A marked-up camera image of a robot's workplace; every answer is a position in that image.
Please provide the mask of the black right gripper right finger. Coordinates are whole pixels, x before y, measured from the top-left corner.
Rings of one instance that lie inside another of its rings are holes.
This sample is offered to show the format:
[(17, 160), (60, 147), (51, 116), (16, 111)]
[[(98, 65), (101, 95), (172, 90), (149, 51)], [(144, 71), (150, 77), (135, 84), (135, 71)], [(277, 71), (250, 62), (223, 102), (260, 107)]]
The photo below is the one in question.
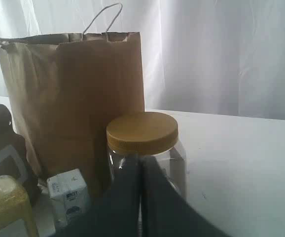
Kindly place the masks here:
[(140, 162), (143, 237), (227, 236), (178, 194), (155, 157), (147, 156)]

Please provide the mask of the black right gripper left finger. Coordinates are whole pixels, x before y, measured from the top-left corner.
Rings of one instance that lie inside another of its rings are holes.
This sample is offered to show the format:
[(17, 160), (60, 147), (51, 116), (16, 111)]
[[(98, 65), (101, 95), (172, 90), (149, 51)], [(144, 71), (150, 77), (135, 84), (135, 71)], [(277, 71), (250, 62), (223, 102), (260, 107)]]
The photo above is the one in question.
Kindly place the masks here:
[(94, 237), (136, 237), (140, 208), (141, 169), (128, 155), (111, 187), (93, 207)]

